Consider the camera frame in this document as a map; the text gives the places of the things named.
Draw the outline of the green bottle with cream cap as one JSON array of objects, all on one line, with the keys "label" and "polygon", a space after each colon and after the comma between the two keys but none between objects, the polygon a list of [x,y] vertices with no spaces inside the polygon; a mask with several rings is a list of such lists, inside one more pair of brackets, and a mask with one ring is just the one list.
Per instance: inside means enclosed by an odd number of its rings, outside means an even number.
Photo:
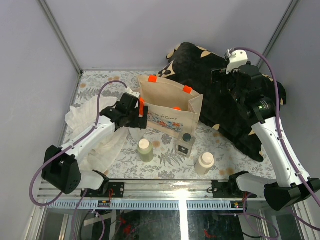
[{"label": "green bottle with cream cap", "polygon": [[154,158],[153,145],[147,139],[141,139],[137,145],[140,159],[144,163],[149,163]]}]

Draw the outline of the beige canvas tote bag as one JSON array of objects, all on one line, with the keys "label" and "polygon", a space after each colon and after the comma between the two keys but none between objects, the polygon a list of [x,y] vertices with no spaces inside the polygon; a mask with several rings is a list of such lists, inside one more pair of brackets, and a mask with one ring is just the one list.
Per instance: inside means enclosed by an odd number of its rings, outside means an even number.
[{"label": "beige canvas tote bag", "polygon": [[148,107],[147,126],[178,138],[195,135],[204,95],[192,87],[155,75],[137,76],[140,96]]}]

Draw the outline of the clear bottle with black cap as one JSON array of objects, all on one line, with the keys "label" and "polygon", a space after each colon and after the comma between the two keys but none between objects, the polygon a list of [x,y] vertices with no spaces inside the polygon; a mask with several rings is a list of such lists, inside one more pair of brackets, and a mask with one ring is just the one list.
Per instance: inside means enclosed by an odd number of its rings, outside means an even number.
[{"label": "clear bottle with black cap", "polygon": [[181,132],[176,142],[177,152],[180,155],[186,158],[189,158],[191,155],[193,146],[195,144],[195,141],[196,141],[196,138],[192,136],[190,133]]}]

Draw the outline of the beige bottle with beige cap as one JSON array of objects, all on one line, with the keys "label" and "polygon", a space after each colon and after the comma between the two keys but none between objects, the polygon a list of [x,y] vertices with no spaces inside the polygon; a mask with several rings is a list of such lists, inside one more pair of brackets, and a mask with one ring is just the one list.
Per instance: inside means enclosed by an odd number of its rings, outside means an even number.
[{"label": "beige bottle with beige cap", "polygon": [[206,175],[215,163],[214,156],[210,152],[205,152],[199,156],[194,168],[200,175]]}]

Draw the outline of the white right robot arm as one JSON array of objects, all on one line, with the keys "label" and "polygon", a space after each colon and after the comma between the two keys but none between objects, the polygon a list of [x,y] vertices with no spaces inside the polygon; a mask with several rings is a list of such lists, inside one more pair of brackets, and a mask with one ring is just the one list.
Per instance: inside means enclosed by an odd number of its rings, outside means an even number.
[{"label": "white right robot arm", "polygon": [[281,119],[276,117],[276,101],[281,100],[278,84],[250,64],[214,70],[211,82],[232,97],[238,113],[264,147],[276,176],[268,179],[241,171],[230,176],[229,194],[237,198],[249,192],[264,197],[273,210],[280,211],[319,191],[319,178],[310,177],[304,169],[282,130]]}]

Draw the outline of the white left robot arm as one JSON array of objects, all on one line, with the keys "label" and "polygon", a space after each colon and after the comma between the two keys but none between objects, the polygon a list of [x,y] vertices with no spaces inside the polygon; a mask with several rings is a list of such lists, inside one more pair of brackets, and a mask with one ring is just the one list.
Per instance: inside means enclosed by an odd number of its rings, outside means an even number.
[{"label": "white left robot arm", "polygon": [[99,170],[81,170],[80,162],[106,137],[122,128],[146,129],[148,107],[141,105],[140,93],[126,92],[113,106],[101,110],[97,122],[69,144],[50,146],[45,152],[41,177],[62,193],[71,194],[77,188],[92,190],[105,197],[110,190],[109,179]]}]

